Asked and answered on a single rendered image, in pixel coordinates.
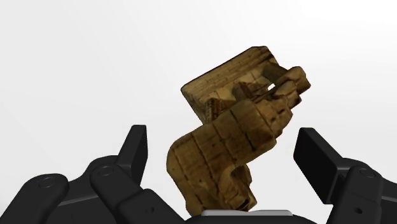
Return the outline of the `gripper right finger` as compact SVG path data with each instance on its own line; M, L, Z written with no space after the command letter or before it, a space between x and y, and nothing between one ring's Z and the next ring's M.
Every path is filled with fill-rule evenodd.
M397 224L397 183L342 157L315 129L298 132L293 159L323 204L326 224Z

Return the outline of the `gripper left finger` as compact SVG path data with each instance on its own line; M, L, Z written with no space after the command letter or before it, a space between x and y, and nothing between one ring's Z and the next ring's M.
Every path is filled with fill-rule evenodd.
M133 125L116 160L95 164L86 175L91 189L116 224L184 224L159 195L140 186L147 159L147 128ZM70 182L62 174L33 177L0 216L0 224L46 224L69 190Z

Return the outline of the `brown carved wooden figure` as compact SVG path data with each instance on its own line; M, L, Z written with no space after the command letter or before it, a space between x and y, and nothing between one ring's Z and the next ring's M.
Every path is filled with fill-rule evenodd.
M202 124L173 142L166 168L190 215L256 205L248 163L276 145L309 88L301 67L280 66L266 46L248 48L183 85Z

